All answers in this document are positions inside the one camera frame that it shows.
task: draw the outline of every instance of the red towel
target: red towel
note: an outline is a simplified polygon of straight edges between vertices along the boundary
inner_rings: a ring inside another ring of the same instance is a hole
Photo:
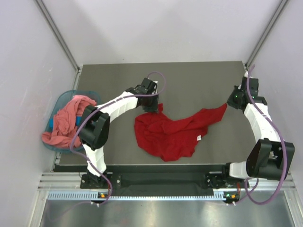
[[[163,104],[159,104],[159,113],[136,117],[134,131],[138,146],[166,162],[191,157],[198,136],[205,136],[207,127],[223,118],[226,107],[223,104],[216,109],[202,109],[191,117],[173,121],[162,113]]]
[[[53,132],[42,133],[42,141],[58,148],[69,148],[77,131],[76,117],[81,117],[88,105],[96,104],[87,96],[74,96],[63,109],[53,116]],[[80,138],[77,137],[74,147],[77,148],[80,145]]]

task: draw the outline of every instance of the dark gray platform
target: dark gray platform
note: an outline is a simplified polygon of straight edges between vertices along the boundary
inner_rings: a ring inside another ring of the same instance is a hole
[[[164,113],[171,119],[186,118],[202,108],[216,108],[227,101],[233,86],[244,75],[240,61],[185,62],[84,65],[79,90],[93,90],[107,102],[125,89],[140,84],[151,71],[162,72],[167,80],[160,96]],[[160,76],[159,89],[162,87]],[[131,110],[111,123],[105,145],[107,164],[167,164],[137,146],[134,119],[143,114],[141,108]],[[192,157],[180,158],[172,164],[221,164],[244,161],[255,144],[248,120],[242,111],[228,107],[221,122],[209,127],[208,134],[196,146]],[[61,165],[85,164],[81,157],[62,155]]]

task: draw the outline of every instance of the red cloth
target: red cloth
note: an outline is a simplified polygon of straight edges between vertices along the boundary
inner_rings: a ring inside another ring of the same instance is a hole
[[[191,117],[173,121],[162,113],[163,104],[159,104],[159,113],[136,117],[134,131],[138,146],[166,162],[191,157],[197,137],[205,136],[207,127],[223,118],[226,107],[223,104],[216,109],[202,109]]]
[[[69,148],[77,131],[76,117],[81,117],[88,105],[96,104],[87,96],[74,96],[63,109],[53,116],[53,132],[42,133],[42,141],[58,148]],[[80,145],[80,138],[77,137],[74,147],[77,148]]]

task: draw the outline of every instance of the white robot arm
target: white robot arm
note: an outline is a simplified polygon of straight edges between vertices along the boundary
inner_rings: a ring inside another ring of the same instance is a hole
[[[125,96],[131,96],[133,95],[130,92],[123,92],[122,95],[118,96],[117,98],[115,98],[114,100],[117,100],[119,98],[125,97]],[[102,105],[97,105],[96,108],[102,107],[105,104]],[[130,97],[130,98],[126,98],[123,99],[119,102],[115,102],[114,104],[105,107],[104,109],[102,109],[103,113],[107,113],[110,117],[110,121],[109,123],[111,123],[115,118],[117,118],[118,116],[124,114],[126,111],[131,110],[131,109],[135,109],[137,107],[137,103],[138,103],[138,98],[137,97]],[[90,161],[92,162],[92,164],[101,172],[104,173],[104,171],[106,170],[106,164],[104,162],[104,152],[103,152],[103,147],[98,148],[93,150],[89,145],[87,144],[83,144],[85,152],[87,157],[90,159]],[[91,165],[88,165],[88,171],[91,172],[93,175],[96,176],[100,176],[100,174],[98,174],[92,167]]]
[[[246,179],[249,177],[280,180],[283,169],[282,146],[278,133],[265,117],[271,120],[267,102],[264,97],[258,96],[258,79],[250,79],[250,93],[261,114],[250,102],[246,90],[247,78],[242,78],[240,86],[234,86],[227,104],[241,109],[248,119],[255,136],[256,145],[246,161],[226,164],[228,177]],[[285,143],[287,153],[287,172],[294,155],[294,145]]]
[[[104,173],[106,164],[104,162],[104,144],[108,138],[110,123],[126,111],[142,106],[146,112],[156,112],[158,110],[158,95],[151,95],[157,92],[157,81],[144,78],[142,84],[136,88],[129,88],[115,99],[98,106],[87,106],[80,124],[97,108],[106,106],[102,111],[97,112],[82,128],[79,137],[84,146],[85,152],[91,163]],[[88,165],[88,174],[93,179],[98,180],[100,174]]]

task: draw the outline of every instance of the purple cable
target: purple cable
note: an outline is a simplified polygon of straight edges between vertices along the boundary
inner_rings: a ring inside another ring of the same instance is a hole
[[[100,171],[91,163],[90,159],[89,159],[86,155],[84,155],[84,154],[82,154],[82,153],[77,152],[77,151],[74,150],[73,147],[74,147],[75,140],[76,140],[77,136],[79,135],[81,129],[82,129],[82,128],[85,126],[85,124],[87,123],[87,121],[88,121],[95,113],[97,113],[98,111],[102,110],[103,108],[108,107],[108,106],[110,106],[110,105],[112,105],[112,104],[114,104],[114,103],[116,103],[116,102],[119,102],[119,101],[125,99],[125,98],[131,98],[131,97],[152,97],[152,96],[157,96],[157,95],[159,95],[160,93],[162,93],[162,92],[164,91],[165,87],[166,87],[166,79],[165,79],[164,75],[163,75],[162,73],[158,72],[158,71],[153,71],[153,72],[149,73],[149,74],[147,75],[147,78],[149,78],[149,76],[150,76],[151,74],[154,74],[154,73],[156,73],[156,74],[162,76],[162,78],[163,78],[163,83],[164,83],[164,85],[163,85],[163,88],[162,88],[161,91],[159,91],[158,93],[155,93],[155,94],[151,94],[151,95],[130,95],[130,96],[124,96],[124,97],[118,98],[117,100],[114,100],[114,101],[112,101],[112,102],[110,102],[110,103],[108,103],[108,104],[106,104],[106,105],[103,105],[103,106],[99,107],[98,109],[96,109],[95,111],[93,111],[93,112],[92,112],[92,113],[83,121],[83,123],[78,127],[76,134],[74,135],[74,137],[73,137],[72,140],[71,140],[71,145],[70,145],[70,150],[71,150],[71,152],[74,153],[74,154],[76,154],[76,155],[80,155],[81,157],[83,157],[84,159],[86,159],[86,160],[88,161],[88,163],[91,165],[91,167],[92,167],[98,174],[100,174],[100,175],[107,181],[107,183],[108,183],[108,185],[109,185],[109,195],[107,196],[107,198],[106,198],[102,203],[100,203],[100,205],[104,205],[105,203],[108,202],[108,200],[109,200],[109,198],[110,198],[110,196],[112,195],[112,192],[113,192],[113,186],[112,186],[111,182],[109,181],[109,179],[108,179],[104,174],[102,174],[102,173],[101,173],[101,172],[100,172]],[[49,218],[49,220],[50,220],[51,222],[55,222],[55,221],[59,220],[59,219],[60,219],[64,214],[66,214],[68,211],[70,211],[71,209],[73,209],[74,207],[76,207],[76,206],[78,206],[78,205],[80,205],[80,204],[84,204],[84,203],[90,203],[90,202],[88,202],[88,201],[83,201],[83,202],[77,203],[77,204],[75,204],[74,206],[72,206],[71,208],[69,208],[69,209],[67,209],[66,211],[64,211],[59,217],[57,217],[57,218],[54,219],[54,220],[51,220],[51,219],[50,219],[49,213],[48,213],[48,218]]]
[[[249,192],[248,191],[248,180],[249,178],[247,178],[245,180],[245,191],[246,191],[246,195],[237,203],[243,201],[247,196],[249,197],[249,199],[257,204],[257,205],[266,205],[268,203],[270,203],[280,192],[281,188],[282,188],[282,184],[284,182],[285,176],[286,176],[286,168],[287,168],[287,154],[286,154],[286,147],[285,147],[285,141],[283,139],[282,133],[281,131],[278,129],[278,127],[272,122],[272,120],[270,120],[267,116],[264,115],[264,113],[260,110],[260,108],[256,105],[255,101],[253,100],[251,94],[250,94],[250,74],[252,72],[252,70],[255,68],[255,65],[252,65],[251,68],[248,71],[248,76],[247,76],[247,81],[246,81],[246,90],[248,93],[248,96],[250,98],[251,103],[254,105],[254,107],[259,111],[260,114],[262,114],[264,116],[264,118],[270,123],[270,125],[276,130],[276,132],[278,133],[280,140],[281,140],[281,146],[282,146],[282,153],[283,153],[283,169],[282,169],[282,175],[279,181],[279,184],[276,188],[276,190],[274,191],[274,193],[269,197],[269,199],[263,201],[263,202],[258,202],[255,201],[252,196],[250,195],[257,187],[258,183],[259,183],[259,179],[257,179],[257,183],[256,185],[253,187],[253,189]]]

